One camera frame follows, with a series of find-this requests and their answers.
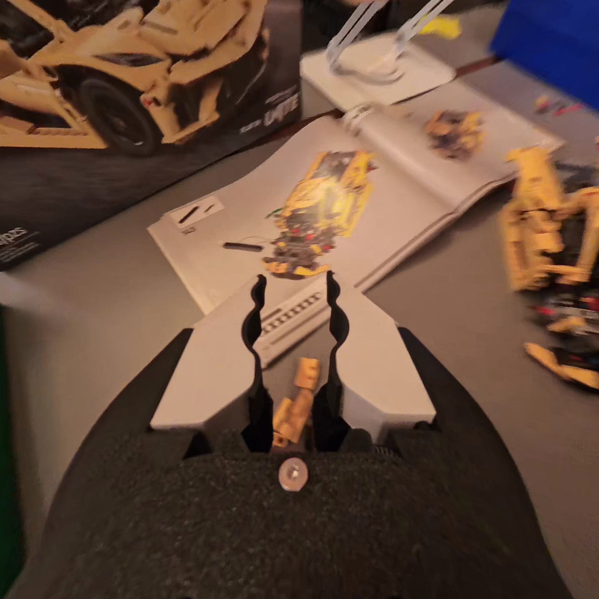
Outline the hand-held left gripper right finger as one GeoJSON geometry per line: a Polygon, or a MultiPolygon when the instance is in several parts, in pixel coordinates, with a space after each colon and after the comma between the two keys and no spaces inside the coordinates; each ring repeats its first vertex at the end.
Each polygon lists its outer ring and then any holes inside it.
{"type": "Polygon", "coordinates": [[[393,318],[336,274],[326,274],[334,345],[313,402],[318,452],[336,452],[351,430],[382,445],[394,430],[430,425],[437,412],[393,318]]]}

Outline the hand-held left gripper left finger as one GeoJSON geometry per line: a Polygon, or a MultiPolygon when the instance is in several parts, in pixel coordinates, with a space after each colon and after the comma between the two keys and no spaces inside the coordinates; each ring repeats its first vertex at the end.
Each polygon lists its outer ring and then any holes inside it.
{"type": "Polygon", "coordinates": [[[251,452],[270,452],[273,400],[254,349],[266,285],[264,275],[252,277],[194,326],[150,421],[153,430],[192,430],[211,446],[235,431],[251,452]]]}

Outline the instruction booklet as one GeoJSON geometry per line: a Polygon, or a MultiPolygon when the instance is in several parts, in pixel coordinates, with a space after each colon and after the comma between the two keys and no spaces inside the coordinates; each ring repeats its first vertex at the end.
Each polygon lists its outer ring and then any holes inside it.
{"type": "Polygon", "coordinates": [[[502,107],[483,140],[442,158],[432,109],[360,107],[305,126],[241,179],[165,213],[148,229],[208,315],[254,275],[267,280],[255,348],[267,366],[330,314],[325,271],[365,292],[515,176],[511,150],[564,140],[502,107]]]}

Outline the yellow brick car model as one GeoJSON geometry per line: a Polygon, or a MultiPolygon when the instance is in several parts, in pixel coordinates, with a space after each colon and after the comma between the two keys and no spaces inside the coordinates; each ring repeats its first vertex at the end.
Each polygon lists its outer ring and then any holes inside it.
{"type": "Polygon", "coordinates": [[[598,393],[598,185],[588,169],[555,163],[541,147],[511,150],[512,198],[498,217],[513,292],[533,294],[555,341],[524,352],[562,381],[598,393]]]}

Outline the grey desk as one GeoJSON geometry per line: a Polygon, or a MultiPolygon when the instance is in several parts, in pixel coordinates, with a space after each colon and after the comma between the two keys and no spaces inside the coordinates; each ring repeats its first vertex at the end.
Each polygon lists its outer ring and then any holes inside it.
{"type": "MultiPolygon", "coordinates": [[[[257,167],[298,123],[1,275],[28,550],[110,401],[201,317],[146,228],[257,167]]],[[[467,388],[516,461],[575,598],[598,598],[598,397],[523,355],[544,334],[505,286],[497,190],[370,289],[467,388]]]]}

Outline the pile of yellow brick pieces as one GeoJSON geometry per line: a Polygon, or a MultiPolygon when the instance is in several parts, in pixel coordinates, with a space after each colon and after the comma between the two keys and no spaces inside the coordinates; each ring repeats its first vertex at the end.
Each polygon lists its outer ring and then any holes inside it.
{"type": "Polygon", "coordinates": [[[320,362],[302,357],[293,381],[295,395],[284,397],[273,414],[273,446],[298,444],[311,419],[314,394],[320,377],[320,362]]]}

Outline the toy car set box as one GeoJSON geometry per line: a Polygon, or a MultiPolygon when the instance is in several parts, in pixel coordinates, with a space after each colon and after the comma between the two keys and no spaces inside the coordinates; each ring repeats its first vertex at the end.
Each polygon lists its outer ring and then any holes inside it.
{"type": "Polygon", "coordinates": [[[1,1],[1,271],[301,114],[301,1],[1,1]]]}

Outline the white document stand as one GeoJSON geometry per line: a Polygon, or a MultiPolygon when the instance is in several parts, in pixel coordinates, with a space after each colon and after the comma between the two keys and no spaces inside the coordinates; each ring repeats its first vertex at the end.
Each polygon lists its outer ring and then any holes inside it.
{"type": "Polygon", "coordinates": [[[389,1],[358,1],[324,50],[306,53],[301,78],[343,113],[390,106],[451,82],[453,68],[412,43],[452,1],[428,1],[395,32],[358,39],[389,1]]]}

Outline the pile of small coloured pins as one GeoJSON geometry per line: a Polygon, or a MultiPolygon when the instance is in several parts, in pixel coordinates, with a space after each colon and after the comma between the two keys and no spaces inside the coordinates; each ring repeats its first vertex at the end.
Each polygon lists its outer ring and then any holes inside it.
{"type": "Polygon", "coordinates": [[[551,98],[546,95],[539,96],[534,101],[534,113],[539,116],[559,117],[581,110],[582,108],[583,104],[581,102],[564,98],[551,98]]]}

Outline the yellow sticky note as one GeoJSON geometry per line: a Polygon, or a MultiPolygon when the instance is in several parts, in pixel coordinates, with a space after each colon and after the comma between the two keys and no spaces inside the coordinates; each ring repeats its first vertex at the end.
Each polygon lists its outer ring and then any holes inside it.
{"type": "Polygon", "coordinates": [[[462,26],[458,16],[437,16],[419,30],[417,35],[436,35],[445,40],[454,40],[462,34],[462,26]]]}

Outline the blue storage bin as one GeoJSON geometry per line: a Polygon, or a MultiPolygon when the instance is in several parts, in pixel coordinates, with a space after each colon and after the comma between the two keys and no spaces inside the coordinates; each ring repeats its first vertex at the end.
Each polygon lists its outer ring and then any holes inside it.
{"type": "Polygon", "coordinates": [[[490,49],[598,110],[598,1],[510,1],[490,49]]]}

